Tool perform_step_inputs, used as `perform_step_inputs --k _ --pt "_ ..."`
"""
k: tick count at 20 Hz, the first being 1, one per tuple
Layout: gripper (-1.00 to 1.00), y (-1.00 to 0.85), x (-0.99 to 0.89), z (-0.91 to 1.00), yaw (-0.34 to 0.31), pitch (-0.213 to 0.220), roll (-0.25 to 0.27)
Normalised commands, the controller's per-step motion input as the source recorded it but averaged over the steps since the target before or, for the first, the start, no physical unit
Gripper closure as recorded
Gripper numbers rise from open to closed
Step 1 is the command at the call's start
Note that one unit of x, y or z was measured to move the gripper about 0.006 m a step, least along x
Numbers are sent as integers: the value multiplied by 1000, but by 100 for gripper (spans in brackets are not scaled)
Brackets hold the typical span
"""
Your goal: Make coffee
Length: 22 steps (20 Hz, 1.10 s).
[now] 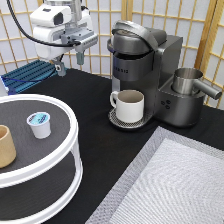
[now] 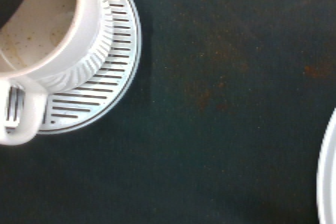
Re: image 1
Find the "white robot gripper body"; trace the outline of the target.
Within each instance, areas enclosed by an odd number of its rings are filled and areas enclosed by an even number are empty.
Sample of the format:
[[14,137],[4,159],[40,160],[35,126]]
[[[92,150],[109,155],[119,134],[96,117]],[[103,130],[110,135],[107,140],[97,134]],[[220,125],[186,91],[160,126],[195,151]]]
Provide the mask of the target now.
[[37,55],[42,59],[53,60],[72,49],[82,52],[98,42],[90,11],[79,3],[43,3],[30,18],[37,40],[62,44],[55,47],[36,43]]

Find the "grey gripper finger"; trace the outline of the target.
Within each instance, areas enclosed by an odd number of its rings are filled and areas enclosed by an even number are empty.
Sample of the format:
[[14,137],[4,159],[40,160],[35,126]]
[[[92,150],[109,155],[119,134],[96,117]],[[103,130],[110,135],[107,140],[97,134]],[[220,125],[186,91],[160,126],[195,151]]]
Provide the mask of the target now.
[[76,53],[76,58],[77,58],[77,64],[78,65],[83,65],[84,64],[84,51],[77,52]]
[[63,77],[66,75],[66,68],[64,66],[63,62],[57,63],[55,65],[56,71],[58,73],[59,76]]

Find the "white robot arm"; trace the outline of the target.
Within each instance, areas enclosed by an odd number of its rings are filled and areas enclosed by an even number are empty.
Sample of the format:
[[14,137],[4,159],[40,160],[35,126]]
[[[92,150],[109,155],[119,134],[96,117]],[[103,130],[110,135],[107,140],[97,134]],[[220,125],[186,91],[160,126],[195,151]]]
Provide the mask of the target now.
[[44,0],[31,16],[37,55],[54,63],[59,76],[66,70],[62,57],[74,49],[77,64],[84,64],[84,52],[98,42],[89,9],[81,0]]

